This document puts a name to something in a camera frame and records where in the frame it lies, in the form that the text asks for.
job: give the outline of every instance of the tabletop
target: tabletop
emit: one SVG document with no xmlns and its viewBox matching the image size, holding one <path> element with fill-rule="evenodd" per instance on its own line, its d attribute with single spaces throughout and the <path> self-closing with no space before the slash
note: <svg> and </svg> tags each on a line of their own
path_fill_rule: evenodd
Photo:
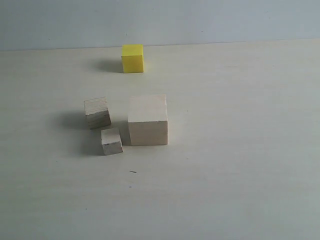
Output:
<svg viewBox="0 0 320 240">
<path fill-rule="evenodd" d="M 0 52 L 0 236 L 320 238 L 320 39 Z M 166 94 L 169 145 L 130 146 L 131 96 Z M 123 153 L 84 101 L 106 97 Z"/>
</svg>

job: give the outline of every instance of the wall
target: wall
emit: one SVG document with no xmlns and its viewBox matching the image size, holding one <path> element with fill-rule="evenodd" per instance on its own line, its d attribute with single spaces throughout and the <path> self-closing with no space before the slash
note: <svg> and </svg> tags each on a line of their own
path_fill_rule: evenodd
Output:
<svg viewBox="0 0 320 240">
<path fill-rule="evenodd" d="M 317 0 L 2 0 L 0 51 L 320 37 Z"/>
</svg>

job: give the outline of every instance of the yellow cube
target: yellow cube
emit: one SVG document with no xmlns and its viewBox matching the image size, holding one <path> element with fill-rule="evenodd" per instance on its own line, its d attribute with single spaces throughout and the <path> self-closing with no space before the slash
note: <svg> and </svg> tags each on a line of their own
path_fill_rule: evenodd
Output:
<svg viewBox="0 0 320 240">
<path fill-rule="evenodd" d="M 123 45 L 121 58 L 125 74 L 144 72 L 144 49 L 142 44 Z"/>
</svg>

